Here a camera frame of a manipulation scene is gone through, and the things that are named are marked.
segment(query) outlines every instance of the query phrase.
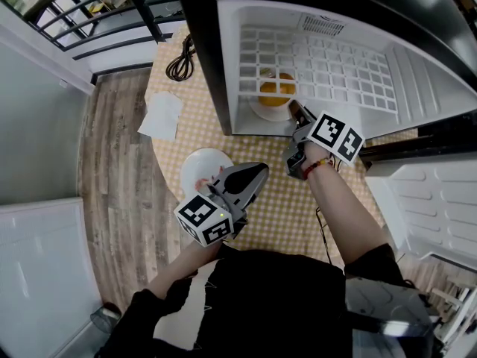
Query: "coiled black cable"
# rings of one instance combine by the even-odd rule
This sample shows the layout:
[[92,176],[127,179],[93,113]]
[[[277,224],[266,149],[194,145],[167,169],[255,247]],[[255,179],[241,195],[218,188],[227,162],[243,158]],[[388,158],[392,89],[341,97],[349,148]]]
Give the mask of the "coiled black cable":
[[188,35],[182,43],[182,54],[174,58],[170,64],[165,68],[165,75],[171,80],[181,82],[185,81],[192,76],[194,72],[194,61],[192,61],[192,55],[195,53],[193,48],[191,35]]

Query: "hand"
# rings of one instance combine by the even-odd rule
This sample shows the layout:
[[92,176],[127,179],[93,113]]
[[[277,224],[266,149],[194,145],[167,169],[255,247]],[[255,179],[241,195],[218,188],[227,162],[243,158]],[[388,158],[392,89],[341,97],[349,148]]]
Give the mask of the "hand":
[[301,165],[301,169],[305,171],[313,163],[329,157],[329,151],[313,142],[305,143],[306,160]]

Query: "white wire shelf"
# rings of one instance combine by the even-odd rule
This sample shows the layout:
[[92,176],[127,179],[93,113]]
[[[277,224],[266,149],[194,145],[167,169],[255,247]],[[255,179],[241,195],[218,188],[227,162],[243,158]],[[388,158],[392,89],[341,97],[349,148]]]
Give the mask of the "white wire shelf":
[[[265,77],[264,69],[276,77]],[[280,73],[293,80],[280,79]],[[275,82],[276,92],[260,92],[264,82]],[[280,93],[280,84],[294,84],[296,93]],[[328,37],[265,28],[241,30],[238,94],[331,101],[397,114],[383,54]]]

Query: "table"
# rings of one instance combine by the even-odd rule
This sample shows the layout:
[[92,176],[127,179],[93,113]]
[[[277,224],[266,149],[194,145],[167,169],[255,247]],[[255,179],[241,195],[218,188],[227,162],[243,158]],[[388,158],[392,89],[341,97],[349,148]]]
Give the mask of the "table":
[[[285,173],[281,153],[289,143],[278,136],[225,136],[218,123],[212,99],[202,69],[194,56],[195,71],[187,81],[175,82],[165,76],[169,62],[182,51],[182,41],[189,33],[184,25],[172,37],[171,43],[160,43],[151,72],[145,100],[155,92],[168,90],[179,97],[184,108],[179,118],[175,141],[153,139],[154,153],[169,189],[178,200],[183,199],[180,188],[180,167],[189,154],[199,148],[218,148],[234,163],[265,162],[270,177],[256,201],[247,209],[249,225],[231,242],[237,249],[261,248],[286,254],[303,254],[327,261],[326,249],[315,215],[317,207],[307,182],[290,178]],[[413,134],[394,134],[395,140]],[[364,182],[365,168],[357,159],[354,167],[341,164],[341,176],[358,199],[380,223],[384,219]],[[328,228],[325,228],[329,254],[339,257],[338,249]]]

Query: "wooden floor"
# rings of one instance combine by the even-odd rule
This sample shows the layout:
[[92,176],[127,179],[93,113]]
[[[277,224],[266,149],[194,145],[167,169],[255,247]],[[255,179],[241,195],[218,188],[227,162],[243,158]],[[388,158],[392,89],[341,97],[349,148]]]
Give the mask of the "wooden floor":
[[[96,280],[103,299],[122,310],[187,242],[173,217],[177,202],[165,185],[151,139],[137,133],[150,71],[98,79],[80,151],[78,184]],[[421,262],[405,255],[399,267],[424,292],[449,289],[450,275],[477,283],[476,274],[432,257]],[[442,308],[438,298],[432,302]]]

